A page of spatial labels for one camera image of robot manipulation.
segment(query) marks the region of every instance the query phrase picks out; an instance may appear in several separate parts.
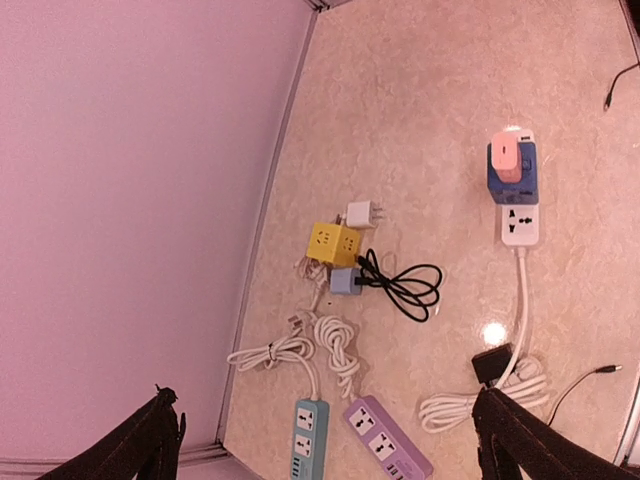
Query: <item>white cable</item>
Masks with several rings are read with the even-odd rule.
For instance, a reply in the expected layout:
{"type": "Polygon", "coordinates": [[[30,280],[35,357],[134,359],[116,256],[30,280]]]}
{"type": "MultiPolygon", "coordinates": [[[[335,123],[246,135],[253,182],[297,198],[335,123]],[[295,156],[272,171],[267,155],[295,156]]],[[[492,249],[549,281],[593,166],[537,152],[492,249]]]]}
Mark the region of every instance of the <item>white cable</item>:
{"type": "Polygon", "coordinates": [[[338,386],[342,388],[341,398],[353,402],[355,393],[353,377],[360,370],[358,357],[345,352],[355,331],[335,315],[325,317],[312,316],[313,337],[316,343],[329,351],[329,369],[338,375],[338,386]]]}
{"type": "Polygon", "coordinates": [[[315,312],[320,304],[320,298],[329,285],[329,269],[324,263],[320,263],[314,258],[307,256],[298,260],[293,268],[296,269],[298,277],[302,280],[310,280],[315,284],[313,289],[313,298],[309,311],[315,312]]]}
{"type": "Polygon", "coordinates": [[[235,365],[239,372],[246,372],[262,364],[271,370],[278,362],[300,363],[309,375],[311,383],[311,400],[320,398],[318,388],[318,374],[308,360],[313,357],[316,347],[311,340],[299,336],[302,328],[296,328],[289,335],[279,338],[275,342],[259,348],[239,350],[227,357],[227,362],[235,365]]]}
{"type": "MultiPolygon", "coordinates": [[[[518,274],[522,292],[522,311],[520,314],[520,331],[516,346],[507,368],[497,381],[495,387],[518,402],[522,407],[530,409],[549,401],[547,393],[547,376],[542,365],[533,357],[519,358],[527,334],[529,323],[529,289],[525,249],[516,250],[518,257],[518,274]]],[[[477,394],[438,394],[422,402],[418,418],[422,428],[428,433],[439,433],[450,430],[471,416],[477,394]]]]}

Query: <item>pink charger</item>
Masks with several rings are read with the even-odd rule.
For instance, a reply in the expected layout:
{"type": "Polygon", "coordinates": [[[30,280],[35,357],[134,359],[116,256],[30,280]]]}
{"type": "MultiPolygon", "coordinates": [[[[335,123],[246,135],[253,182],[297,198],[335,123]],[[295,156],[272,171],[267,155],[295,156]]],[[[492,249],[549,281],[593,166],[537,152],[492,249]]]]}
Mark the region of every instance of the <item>pink charger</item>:
{"type": "Polygon", "coordinates": [[[491,138],[491,166],[504,183],[522,180],[522,154],[513,132],[498,132],[491,138]]]}

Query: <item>black cable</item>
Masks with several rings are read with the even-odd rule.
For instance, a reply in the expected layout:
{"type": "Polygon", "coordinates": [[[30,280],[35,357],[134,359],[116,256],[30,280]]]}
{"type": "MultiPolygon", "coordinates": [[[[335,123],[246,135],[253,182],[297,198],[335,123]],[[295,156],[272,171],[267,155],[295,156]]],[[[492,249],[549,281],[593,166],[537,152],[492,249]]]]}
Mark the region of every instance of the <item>black cable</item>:
{"type": "Polygon", "coordinates": [[[429,320],[429,307],[433,307],[440,301],[438,287],[442,284],[443,274],[439,267],[422,263],[409,267],[395,277],[389,278],[380,271],[376,252],[371,248],[367,250],[366,256],[358,257],[358,264],[361,267],[361,277],[356,279],[357,285],[382,288],[398,310],[411,320],[419,323],[429,320]],[[420,269],[435,271],[436,281],[431,283],[427,280],[410,277],[411,274],[420,269]],[[422,310],[423,314],[417,316],[405,305],[422,310]]]}
{"type": "Polygon", "coordinates": [[[631,45],[633,45],[633,51],[636,54],[636,60],[638,62],[635,65],[631,65],[630,67],[627,67],[624,70],[622,70],[621,72],[619,72],[618,75],[616,75],[615,78],[613,79],[613,82],[611,83],[611,88],[609,89],[609,93],[607,94],[607,99],[604,101],[604,111],[605,112],[607,110],[609,110],[609,107],[611,106],[611,102],[613,101],[613,89],[616,86],[616,82],[618,81],[618,78],[620,78],[625,73],[633,70],[634,68],[637,68],[637,67],[640,66],[640,52],[638,52],[638,46],[636,45],[636,42],[634,40],[634,36],[635,36],[636,32],[634,31],[634,28],[631,25],[631,22],[633,20],[628,17],[627,9],[624,8],[623,0],[618,0],[618,4],[620,5],[620,10],[622,11],[622,15],[624,16],[624,21],[627,24],[627,28],[629,29],[629,36],[631,37],[631,45]]]}
{"type": "Polygon", "coordinates": [[[580,385],[582,383],[582,381],[587,378],[590,375],[593,375],[594,373],[613,373],[613,372],[617,372],[618,370],[620,370],[622,367],[620,365],[606,365],[604,367],[600,367],[600,368],[595,368],[593,370],[591,370],[590,372],[585,373],[584,375],[582,375],[580,378],[578,378],[575,382],[573,382],[573,385],[571,385],[563,394],[562,396],[556,400],[556,404],[555,407],[553,408],[553,411],[551,413],[551,418],[549,419],[549,421],[547,422],[547,426],[551,426],[551,423],[553,422],[553,420],[556,418],[556,413],[558,413],[558,407],[560,407],[560,404],[562,403],[562,401],[565,399],[565,397],[567,395],[569,395],[569,393],[571,393],[571,391],[576,388],[578,385],[580,385]]]}
{"type": "Polygon", "coordinates": [[[638,68],[638,67],[640,67],[640,62],[625,68],[624,70],[618,72],[618,75],[615,76],[615,78],[613,79],[613,82],[611,83],[611,88],[609,89],[609,93],[607,94],[607,99],[604,101],[605,112],[609,110],[609,107],[611,106],[611,102],[613,101],[613,89],[616,88],[616,82],[618,81],[618,79],[625,73],[630,72],[634,68],[638,68]]]}

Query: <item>pink wall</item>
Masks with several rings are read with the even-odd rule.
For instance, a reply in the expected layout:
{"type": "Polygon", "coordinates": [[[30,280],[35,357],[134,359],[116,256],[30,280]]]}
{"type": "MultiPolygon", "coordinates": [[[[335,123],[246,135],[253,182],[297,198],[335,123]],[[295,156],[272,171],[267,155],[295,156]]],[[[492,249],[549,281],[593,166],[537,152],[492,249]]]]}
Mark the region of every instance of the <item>pink wall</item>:
{"type": "Polygon", "coordinates": [[[301,0],[0,6],[0,457],[173,387],[213,439],[301,0]]]}

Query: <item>beige tile floor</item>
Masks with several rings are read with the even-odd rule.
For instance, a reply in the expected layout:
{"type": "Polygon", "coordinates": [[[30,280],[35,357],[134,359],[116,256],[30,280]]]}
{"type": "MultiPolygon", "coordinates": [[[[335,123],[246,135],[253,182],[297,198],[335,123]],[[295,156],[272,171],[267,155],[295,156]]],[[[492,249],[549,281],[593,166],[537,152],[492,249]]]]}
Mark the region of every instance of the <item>beige tile floor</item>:
{"type": "MultiPolygon", "coordinates": [[[[308,302],[293,274],[311,226],[352,199],[387,218],[365,244],[398,267],[447,271],[440,314],[402,317],[378,291],[325,298],[322,313],[358,326],[361,393],[376,395],[436,468],[434,478],[479,478],[472,422],[429,435],[416,405],[477,388],[470,358],[491,322],[513,334],[515,260],[496,236],[485,148],[505,125],[533,129],[540,161],[542,242],[530,253],[530,353],[553,392],[588,368],[557,429],[612,459],[640,357],[640,72],[616,0],[357,0],[320,16],[280,159],[245,319],[242,346],[286,332],[308,302]]],[[[335,378],[315,358],[332,405],[328,479],[383,479],[341,419],[335,378]]],[[[226,446],[265,479],[288,478],[302,369],[235,377],[226,446]]]]}

